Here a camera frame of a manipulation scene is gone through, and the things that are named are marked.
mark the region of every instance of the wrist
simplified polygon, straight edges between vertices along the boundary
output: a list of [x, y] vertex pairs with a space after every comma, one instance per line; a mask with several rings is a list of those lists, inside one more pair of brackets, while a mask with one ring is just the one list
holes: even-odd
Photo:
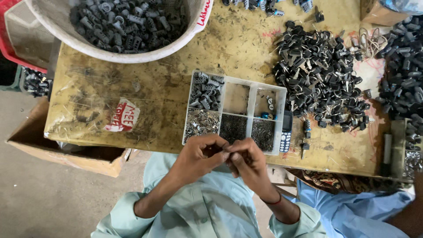
[[160, 183], [163, 183], [163, 187], [169, 191], [177, 192], [180, 188], [185, 186], [185, 184], [179, 179], [178, 176], [173, 176], [172, 173], [165, 175]]
[[257, 195], [266, 203], [275, 203], [281, 199], [279, 192], [272, 184], [268, 185], [261, 194]]

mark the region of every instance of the blue shirt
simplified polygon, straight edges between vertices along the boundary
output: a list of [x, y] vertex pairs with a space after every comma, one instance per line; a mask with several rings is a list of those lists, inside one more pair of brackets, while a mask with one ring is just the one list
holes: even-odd
[[[160, 182], [177, 156], [153, 153], [144, 170], [144, 190], [120, 198], [91, 237], [261, 237], [252, 199], [254, 192], [241, 178], [234, 179], [225, 165], [179, 189], [155, 217], [137, 217], [134, 203]], [[270, 217], [269, 227], [275, 237], [326, 237], [320, 213], [304, 203], [296, 204], [301, 210], [297, 223], [288, 225], [274, 215]]]

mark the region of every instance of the patterned fabric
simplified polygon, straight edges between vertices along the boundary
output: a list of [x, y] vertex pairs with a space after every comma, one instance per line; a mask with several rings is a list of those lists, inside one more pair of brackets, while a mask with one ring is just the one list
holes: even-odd
[[409, 183], [372, 177], [323, 173], [291, 168], [285, 169], [310, 187], [320, 189], [331, 194], [338, 194], [339, 191], [344, 191], [351, 194], [359, 194], [362, 192], [371, 191], [394, 192], [399, 188], [408, 188], [411, 186]]

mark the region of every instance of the shirt sleeve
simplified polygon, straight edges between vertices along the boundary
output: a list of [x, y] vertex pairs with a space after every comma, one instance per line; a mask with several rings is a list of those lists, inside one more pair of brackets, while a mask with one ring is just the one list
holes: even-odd
[[327, 237], [323, 224], [320, 222], [320, 213], [302, 202], [296, 202], [295, 204], [300, 209], [299, 221], [297, 223], [291, 225], [284, 224], [277, 220], [274, 214], [270, 217], [269, 226], [275, 237]]
[[104, 217], [91, 233], [91, 238], [139, 238], [152, 224], [156, 216], [139, 218], [134, 213], [134, 204], [146, 193], [126, 193], [116, 203], [109, 215]]

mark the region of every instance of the dirty table surface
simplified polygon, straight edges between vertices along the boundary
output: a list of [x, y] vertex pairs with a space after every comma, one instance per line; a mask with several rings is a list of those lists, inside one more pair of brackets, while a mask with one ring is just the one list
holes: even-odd
[[[304, 23], [305, 30], [329, 30], [335, 35], [345, 30], [344, 40], [357, 35], [360, 27], [360, 0], [314, 3], [324, 12], [325, 21]], [[179, 153], [190, 90], [191, 72], [205, 72], [275, 84], [266, 62], [277, 56], [273, 41], [289, 20], [304, 22], [306, 14], [291, 1], [276, 4], [284, 17], [266, 17], [259, 10], [213, 4], [204, 31], [178, 52], [144, 64], [116, 64], [84, 55], [62, 44], [58, 58], [45, 136], [78, 145], [108, 145], [151, 151]], [[373, 89], [384, 74], [385, 61], [358, 62], [354, 69], [364, 81], [359, 88]], [[130, 132], [105, 130], [121, 98], [140, 110]], [[290, 152], [268, 156], [268, 163], [324, 172], [374, 176], [382, 160], [383, 133], [389, 121], [376, 112], [377, 103], [366, 113], [374, 119], [365, 131], [342, 133], [340, 127], [321, 129], [312, 121], [312, 144], [301, 160], [302, 123], [294, 120]]]

